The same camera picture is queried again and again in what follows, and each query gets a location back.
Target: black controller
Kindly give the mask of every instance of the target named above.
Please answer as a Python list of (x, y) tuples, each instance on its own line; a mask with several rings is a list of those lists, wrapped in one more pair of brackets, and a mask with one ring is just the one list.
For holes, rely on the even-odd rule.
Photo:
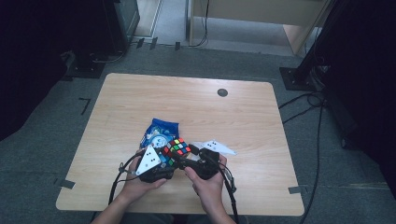
[[(211, 151), (207, 148), (202, 148), (201, 150), (194, 146), (189, 145), (191, 148), (191, 153), (199, 156), (198, 161), (189, 160), (185, 157), (178, 155), (176, 152), (172, 153), (172, 158), (175, 163), (172, 167), (162, 167), (161, 164), (149, 169), (145, 173), (139, 176), (140, 180), (143, 182), (152, 183), (159, 179), (166, 178), (171, 179), (173, 177), (174, 171), (178, 168), (184, 170), (186, 167), (191, 167), (198, 176), (202, 179), (207, 180), (212, 178), (219, 171), (219, 153)], [(161, 153), (162, 148), (156, 148), (158, 153)], [(140, 162), (143, 157), (139, 159), (136, 167), (139, 167)]]

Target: rubik's cube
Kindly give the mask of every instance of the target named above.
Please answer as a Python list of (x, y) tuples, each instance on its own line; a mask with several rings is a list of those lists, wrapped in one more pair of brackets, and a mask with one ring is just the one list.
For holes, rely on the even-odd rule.
[(166, 167), (174, 166), (175, 164), (175, 160), (172, 158), (172, 152), (176, 152), (180, 156), (185, 156), (191, 152), (191, 149), (182, 138), (169, 141), (159, 155)]

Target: black tape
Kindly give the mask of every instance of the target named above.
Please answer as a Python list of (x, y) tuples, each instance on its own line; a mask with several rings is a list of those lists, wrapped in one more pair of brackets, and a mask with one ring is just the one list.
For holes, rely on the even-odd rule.
[(291, 187), (289, 188), (289, 194), (295, 194), (295, 193), (301, 193), (301, 194), (306, 194), (308, 192), (308, 190), (306, 189), (306, 187)]
[(145, 43), (145, 38), (141, 38), (141, 39), (139, 39), (139, 42), (137, 42), (137, 46), (136, 46), (136, 48), (137, 48), (137, 49), (140, 49), (140, 48), (142, 48), (142, 46), (143, 46), (143, 43)]
[(87, 104), (85, 104), (84, 109), (83, 109), (82, 112), (81, 112), (81, 115), (84, 115), (85, 111), (86, 111), (87, 108), (88, 108), (88, 105), (89, 105), (90, 102), (91, 102), (91, 99), (84, 99), (84, 98), (81, 98), (81, 97), (79, 97), (78, 99), (79, 99), (79, 100), (85, 100), (85, 101), (87, 101)]
[(155, 45), (157, 45), (157, 40), (158, 40), (158, 37), (155, 37), (154, 39), (152, 39), (149, 49), (155, 49)]
[(180, 42), (176, 42), (175, 44), (175, 51), (180, 49)]
[(76, 183), (70, 180), (56, 178), (55, 181), (53, 182), (53, 185), (56, 185), (61, 188), (72, 189), (76, 185)]

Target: round hole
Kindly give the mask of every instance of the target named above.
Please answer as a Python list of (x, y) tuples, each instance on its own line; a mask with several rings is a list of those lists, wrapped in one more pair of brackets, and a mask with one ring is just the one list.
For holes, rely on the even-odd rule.
[(218, 95), (221, 96), (221, 97), (225, 97), (225, 96), (228, 95), (228, 92), (225, 89), (219, 89), (218, 90)]

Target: person's right hand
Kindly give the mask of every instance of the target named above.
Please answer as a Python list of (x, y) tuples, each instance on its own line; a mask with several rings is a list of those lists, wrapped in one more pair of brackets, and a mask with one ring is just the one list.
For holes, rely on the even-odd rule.
[[(219, 155), (219, 158), (220, 164), (225, 167), (227, 159), (221, 155)], [(213, 223), (234, 223), (227, 215), (222, 203), (221, 193), (224, 179), (221, 173), (218, 172), (212, 178), (203, 180), (190, 167), (186, 167), (184, 171), (186, 176), (192, 181), (192, 187), (200, 197), (202, 208), (209, 215), (211, 221)]]

